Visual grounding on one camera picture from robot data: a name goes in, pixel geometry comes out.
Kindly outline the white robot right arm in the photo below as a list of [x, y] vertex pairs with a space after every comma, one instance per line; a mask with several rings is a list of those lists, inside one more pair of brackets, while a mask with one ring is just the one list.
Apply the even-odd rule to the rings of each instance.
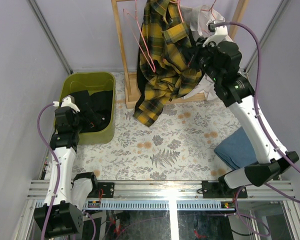
[[221, 196], [230, 197], [244, 185], [260, 187], [299, 160], [295, 151], [288, 151], [278, 140], [260, 106], [254, 103], [255, 91], [239, 72], [242, 54], [236, 43], [206, 42], [200, 37], [184, 55], [189, 67], [211, 78], [216, 95], [239, 120], [256, 155], [256, 163], [219, 178], [217, 189]]

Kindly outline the pink hanger of plaid shirt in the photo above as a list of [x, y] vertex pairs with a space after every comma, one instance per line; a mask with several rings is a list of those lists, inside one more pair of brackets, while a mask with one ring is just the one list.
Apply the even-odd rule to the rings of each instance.
[[169, 1], [171, 4], [174, 4], [174, 5], [176, 5], [176, 7], [177, 7], [177, 12], [178, 12], [178, 16], [179, 16], [179, 18], [180, 18], [180, 21], [183, 23], [184, 22], [184, 18], [183, 18], [183, 16], [182, 16], [182, 11], [181, 11], [181, 8], [180, 8], [180, 0], [170, 0]]

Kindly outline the black button shirt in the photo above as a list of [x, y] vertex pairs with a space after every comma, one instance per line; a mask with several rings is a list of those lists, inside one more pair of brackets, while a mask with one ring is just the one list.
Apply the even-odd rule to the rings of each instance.
[[[89, 94], [87, 90], [77, 91], [70, 94], [74, 97], [75, 104], [79, 107], [80, 118], [82, 123], [82, 108], [83, 105], [89, 105], [95, 112], [102, 113], [106, 116], [106, 126], [109, 125], [111, 121], [112, 114], [112, 103], [113, 103], [113, 91], [104, 90]], [[82, 131], [81, 133], [94, 133], [98, 131]]]

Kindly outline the yellow plaid flannel shirt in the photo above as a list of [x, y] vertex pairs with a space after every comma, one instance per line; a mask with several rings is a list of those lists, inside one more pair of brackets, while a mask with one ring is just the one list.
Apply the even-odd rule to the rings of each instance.
[[138, 59], [142, 97], [133, 116], [147, 127], [158, 119], [167, 102], [187, 95], [202, 79], [201, 70], [188, 67], [182, 54], [192, 46], [190, 34], [177, 4], [170, 0], [146, 2]]

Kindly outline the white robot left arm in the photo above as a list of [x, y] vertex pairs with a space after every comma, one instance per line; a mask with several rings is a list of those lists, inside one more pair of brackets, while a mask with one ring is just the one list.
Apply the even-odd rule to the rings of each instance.
[[72, 168], [83, 128], [80, 110], [74, 103], [55, 101], [54, 134], [50, 141], [42, 139], [52, 155], [49, 187], [42, 207], [34, 211], [34, 220], [42, 240], [77, 235], [83, 231], [84, 204], [100, 190], [94, 172], [72, 178]]

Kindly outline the pink wire hanger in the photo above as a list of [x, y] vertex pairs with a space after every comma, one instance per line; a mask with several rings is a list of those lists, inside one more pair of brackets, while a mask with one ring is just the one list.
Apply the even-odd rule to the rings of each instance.
[[[150, 51], [149, 51], [149, 48], [148, 48], [148, 45], [147, 45], [147, 42], [145, 40], [145, 37], [143, 36], [143, 33], [142, 33], [142, 27], [139, 23], [139, 18], [138, 18], [138, 1], [137, 0], [134, 0], [134, 14], [130, 13], [128, 10], [126, 10], [125, 8], [123, 8], [123, 16], [125, 17], [125, 20], [126, 22], [128, 23], [129, 27], [130, 27], [130, 30], [131, 30], [131, 33], [138, 45], [138, 48], [139, 50], [141, 51], [144, 59], [146, 60], [148, 66], [150, 67], [151, 71], [153, 73], [156, 72], [156, 66], [155, 66], [155, 63], [154, 63], [154, 60], [152, 59], [151, 57], [151, 54], [150, 54]], [[135, 32], [134, 32], [134, 28], [133, 28], [133, 25], [132, 25], [132, 22], [131, 22], [131, 19], [135, 21], [136, 23], [136, 26], [138, 28], [138, 31], [140, 33], [140, 36], [139, 38], [137, 38]]]

